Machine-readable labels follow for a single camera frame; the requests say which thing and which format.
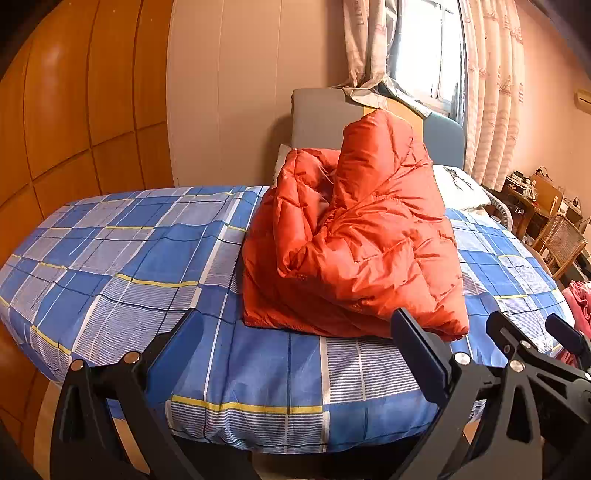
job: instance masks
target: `pink cloth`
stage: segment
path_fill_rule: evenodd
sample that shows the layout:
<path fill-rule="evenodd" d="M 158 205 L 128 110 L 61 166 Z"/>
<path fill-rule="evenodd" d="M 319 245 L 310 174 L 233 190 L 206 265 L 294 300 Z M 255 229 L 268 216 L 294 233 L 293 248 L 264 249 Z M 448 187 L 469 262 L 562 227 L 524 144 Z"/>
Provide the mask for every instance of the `pink cloth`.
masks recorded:
<path fill-rule="evenodd" d="M 562 295 L 573 312 L 574 328 L 583 332 L 585 337 L 591 338 L 591 282 L 572 281 Z M 558 359 L 572 365 L 574 357 L 566 350 L 558 355 Z"/>

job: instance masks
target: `wooden desk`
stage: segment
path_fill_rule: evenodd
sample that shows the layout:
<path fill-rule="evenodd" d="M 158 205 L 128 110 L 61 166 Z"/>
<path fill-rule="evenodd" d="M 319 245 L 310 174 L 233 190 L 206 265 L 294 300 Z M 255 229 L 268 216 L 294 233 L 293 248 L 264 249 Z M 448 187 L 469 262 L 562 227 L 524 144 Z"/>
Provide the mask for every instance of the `wooden desk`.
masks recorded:
<path fill-rule="evenodd" d="M 525 231 L 527 230 L 527 226 L 530 224 L 531 219 L 534 215 L 540 215 L 544 218 L 550 218 L 550 212 L 541 208 L 537 203 L 531 201 L 530 198 L 523 196 L 521 193 L 517 193 L 512 188 L 509 188 L 507 185 L 503 185 L 503 189 L 501 191 L 502 194 L 506 196 L 515 197 L 519 200 L 520 204 L 524 206 L 525 214 L 521 219 L 521 222 L 517 226 L 517 231 L 515 236 L 520 240 L 523 241 L 523 237 L 525 236 Z"/>

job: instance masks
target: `chair backrest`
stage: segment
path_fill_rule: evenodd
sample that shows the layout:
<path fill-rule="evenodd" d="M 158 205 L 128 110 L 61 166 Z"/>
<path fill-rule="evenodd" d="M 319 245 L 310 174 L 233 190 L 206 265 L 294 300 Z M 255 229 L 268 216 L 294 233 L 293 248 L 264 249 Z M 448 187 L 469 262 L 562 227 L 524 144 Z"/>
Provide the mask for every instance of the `chair backrest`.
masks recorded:
<path fill-rule="evenodd" d="M 558 271 L 552 275 L 556 279 L 564 273 L 586 244 L 583 234 L 562 213 L 556 213 L 535 240 L 534 249 L 542 253 L 547 248 L 552 254 L 558 265 Z"/>
<path fill-rule="evenodd" d="M 538 202 L 538 205 L 549 212 L 550 215 L 554 215 L 556 212 L 558 212 L 558 209 L 562 204 L 562 200 L 564 199 L 562 192 L 537 173 L 534 173 L 530 177 L 530 180 L 535 180 L 535 189 L 538 192 L 535 201 Z"/>

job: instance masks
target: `air conditioner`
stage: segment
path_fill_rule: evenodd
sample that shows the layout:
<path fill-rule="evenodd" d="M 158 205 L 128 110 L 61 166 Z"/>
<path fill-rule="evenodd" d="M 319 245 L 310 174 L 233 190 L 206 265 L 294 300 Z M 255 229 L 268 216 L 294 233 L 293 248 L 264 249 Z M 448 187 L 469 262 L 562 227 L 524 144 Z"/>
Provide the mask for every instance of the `air conditioner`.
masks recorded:
<path fill-rule="evenodd" d="M 591 92 L 577 90 L 574 93 L 574 102 L 579 110 L 591 114 Z"/>

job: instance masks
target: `window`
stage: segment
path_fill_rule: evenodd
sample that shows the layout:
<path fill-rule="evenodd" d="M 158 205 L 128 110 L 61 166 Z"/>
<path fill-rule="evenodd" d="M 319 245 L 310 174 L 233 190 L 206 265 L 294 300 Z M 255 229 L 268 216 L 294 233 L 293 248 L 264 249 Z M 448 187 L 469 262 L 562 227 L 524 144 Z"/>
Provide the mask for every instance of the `window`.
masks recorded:
<path fill-rule="evenodd" d="M 447 114 L 460 73 L 462 27 L 457 0 L 406 0 L 396 81 Z"/>

